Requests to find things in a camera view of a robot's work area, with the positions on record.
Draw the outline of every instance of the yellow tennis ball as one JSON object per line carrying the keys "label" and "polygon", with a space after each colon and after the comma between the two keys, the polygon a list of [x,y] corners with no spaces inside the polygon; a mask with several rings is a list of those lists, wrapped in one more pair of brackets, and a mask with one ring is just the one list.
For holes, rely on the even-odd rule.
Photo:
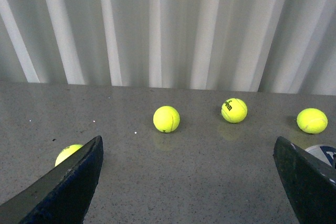
{"label": "yellow tennis ball", "polygon": [[296,119],[301,130],[310,134],[318,134],[324,131],[328,125],[327,116],[320,110],[308,108],[302,110]]}
{"label": "yellow tennis ball", "polygon": [[180,123],[180,115],[171,106],[163,106],[156,110],[153,116],[155,127],[164,133],[175,131]]}
{"label": "yellow tennis ball", "polygon": [[239,123],[247,115],[245,102],[238,98],[227,99],[222,105],[222,116],[230,123]]}
{"label": "yellow tennis ball", "polygon": [[66,160],[69,156],[71,156],[73,153],[78,151],[80,148],[82,148],[83,145],[81,144],[73,144],[66,148],[64,148],[60,154],[58,154],[58,157],[55,161],[55,166],[58,166],[60,163],[62,163],[64,160]]}

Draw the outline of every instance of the tennis ball seam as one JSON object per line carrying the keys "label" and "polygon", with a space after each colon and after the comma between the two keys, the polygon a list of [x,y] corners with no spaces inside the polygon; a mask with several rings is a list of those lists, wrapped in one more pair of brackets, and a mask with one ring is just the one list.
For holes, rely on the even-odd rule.
{"label": "tennis ball seam", "polygon": [[328,124],[328,122],[326,122],[323,118],[315,118],[315,119],[310,120],[310,121],[307,123],[306,127],[304,128],[304,130],[306,130],[309,126],[312,126],[312,125],[310,125],[310,124],[311,124],[311,123],[314,123],[314,122],[317,121],[317,120],[321,120],[323,123],[325,123],[325,125]]}
{"label": "tennis ball seam", "polygon": [[237,99],[237,98],[235,98],[235,99],[240,104],[240,106],[244,109],[245,113],[247,114],[246,105],[242,104],[239,99]]}
{"label": "tennis ball seam", "polygon": [[172,113],[170,113],[170,116],[172,117],[172,126],[170,127],[170,132],[172,132],[174,127],[174,116],[172,115]]}
{"label": "tennis ball seam", "polygon": [[225,110],[222,109],[222,112],[227,116],[227,118],[228,118],[230,121],[232,121],[232,118],[226,113]]}

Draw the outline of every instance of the speckled surface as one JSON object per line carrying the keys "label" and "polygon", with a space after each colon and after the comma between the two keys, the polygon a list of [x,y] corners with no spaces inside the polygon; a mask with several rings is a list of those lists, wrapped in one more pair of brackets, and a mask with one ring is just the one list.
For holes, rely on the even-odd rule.
{"label": "speckled surface", "polygon": [[[222,103],[248,106],[239,124]],[[174,106],[177,130],[157,131],[155,110]],[[304,108],[327,129],[299,130]],[[278,136],[306,148],[336,146],[336,97],[0,82],[0,204],[53,168],[58,153],[96,135],[104,162],[84,223],[298,223],[272,157]]]}

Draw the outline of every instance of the white curtain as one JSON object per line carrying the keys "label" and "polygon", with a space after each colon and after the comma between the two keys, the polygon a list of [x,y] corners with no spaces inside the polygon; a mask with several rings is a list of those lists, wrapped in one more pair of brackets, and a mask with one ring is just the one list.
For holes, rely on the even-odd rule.
{"label": "white curtain", "polygon": [[0,80],[336,95],[336,0],[0,0]]}

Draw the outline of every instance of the tennis ball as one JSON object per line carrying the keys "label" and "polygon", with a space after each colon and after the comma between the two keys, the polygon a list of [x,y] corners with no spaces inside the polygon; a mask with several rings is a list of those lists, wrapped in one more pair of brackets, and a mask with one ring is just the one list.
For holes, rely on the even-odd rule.
{"label": "tennis ball", "polygon": [[171,106],[163,106],[156,110],[153,116],[155,127],[164,133],[175,131],[180,123],[178,111]]}
{"label": "tennis ball", "polygon": [[60,154],[58,154],[58,157],[55,161],[55,166],[58,166],[60,163],[62,163],[64,160],[66,160],[69,156],[71,156],[73,153],[78,151],[80,148],[82,148],[83,145],[81,144],[73,144],[66,148],[64,148]]}
{"label": "tennis ball", "polygon": [[247,115],[245,102],[238,98],[227,99],[222,105],[222,116],[230,123],[239,123]]}
{"label": "tennis ball", "polygon": [[301,130],[310,134],[318,134],[324,131],[328,125],[327,116],[320,110],[308,108],[302,110],[296,122]]}

